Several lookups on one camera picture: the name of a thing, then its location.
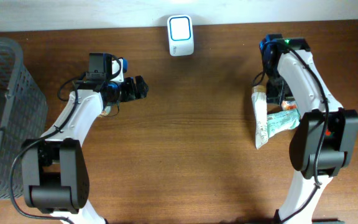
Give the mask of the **green lid jar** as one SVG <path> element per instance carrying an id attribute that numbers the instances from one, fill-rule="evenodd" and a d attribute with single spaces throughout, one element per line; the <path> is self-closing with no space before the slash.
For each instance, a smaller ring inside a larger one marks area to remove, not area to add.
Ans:
<path id="1" fill-rule="evenodd" d="M 98 115 L 98 117 L 102 118 L 102 117 L 112 116 L 111 112 L 112 112 L 112 106 L 106 106 L 102 110 L 102 112 Z"/>

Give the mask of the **grey plastic basket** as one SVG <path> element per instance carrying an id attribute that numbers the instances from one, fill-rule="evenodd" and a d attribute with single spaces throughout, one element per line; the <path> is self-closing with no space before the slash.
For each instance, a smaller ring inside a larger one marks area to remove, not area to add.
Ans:
<path id="1" fill-rule="evenodd" d="M 45 128 L 48 106 L 24 65 L 21 46 L 0 38 L 0 200 L 9 198 L 9 171 L 27 139 Z"/>

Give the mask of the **light green wipes packet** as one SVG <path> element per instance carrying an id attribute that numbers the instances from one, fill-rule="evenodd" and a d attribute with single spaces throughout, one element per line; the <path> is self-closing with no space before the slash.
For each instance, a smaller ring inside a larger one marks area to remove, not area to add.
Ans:
<path id="1" fill-rule="evenodd" d="M 280 111 L 267 115 L 268 138 L 286 131 L 295 129 L 300 124 L 300 113 L 297 109 Z"/>

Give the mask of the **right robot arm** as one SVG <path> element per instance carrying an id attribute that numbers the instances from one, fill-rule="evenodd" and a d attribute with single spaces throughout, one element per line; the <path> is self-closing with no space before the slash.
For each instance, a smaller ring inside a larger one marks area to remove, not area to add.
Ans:
<path id="1" fill-rule="evenodd" d="M 350 164 L 358 133 L 358 114 L 328 90 L 304 38 L 268 34 L 259 44 L 267 101 L 294 100 L 300 124 L 290 142 L 293 179 L 274 223 L 311 223 L 327 185 Z"/>

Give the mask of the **white tube gold cap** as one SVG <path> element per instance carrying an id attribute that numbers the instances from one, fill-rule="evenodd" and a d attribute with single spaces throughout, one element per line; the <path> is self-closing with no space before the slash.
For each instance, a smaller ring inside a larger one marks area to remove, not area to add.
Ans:
<path id="1" fill-rule="evenodd" d="M 252 106 L 255 116 L 255 147 L 260 149 L 269 140 L 267 131 L 266 87 L 257 85 L 252 88 Z"/>

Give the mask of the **orange Kleenex tissue pack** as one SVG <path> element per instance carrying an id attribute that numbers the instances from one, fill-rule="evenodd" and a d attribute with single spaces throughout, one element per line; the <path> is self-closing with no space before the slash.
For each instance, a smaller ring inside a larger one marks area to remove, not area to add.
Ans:
<path id="1" fill-rule="evenodd" d="M 295 110 L 298 107 L 297 107 L 296 101 L 283 100 L 281 103 L 281 108 L 282 108 L 282 110 L 286 111 L 286 110 Z"/>

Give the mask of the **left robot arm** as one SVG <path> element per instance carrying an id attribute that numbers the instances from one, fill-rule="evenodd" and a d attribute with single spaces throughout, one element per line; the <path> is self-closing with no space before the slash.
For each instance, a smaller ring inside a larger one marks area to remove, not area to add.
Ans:
<path id="1" fill-rule="evenodd" d="M 38 209 L 38 220 L 62 223 L 106 223 L 88 197 L 90 179 L 82 145 L 98 117 L 113 106 L 143 99 L 148 85 L 142 76 L 125 77 L 127 60 L 108 53 L 91 53 L 89 68 L 67 81 L 66 106 L 38 139 L 28 139 L 14 159 L 21 163 L 26 205 Z"/>

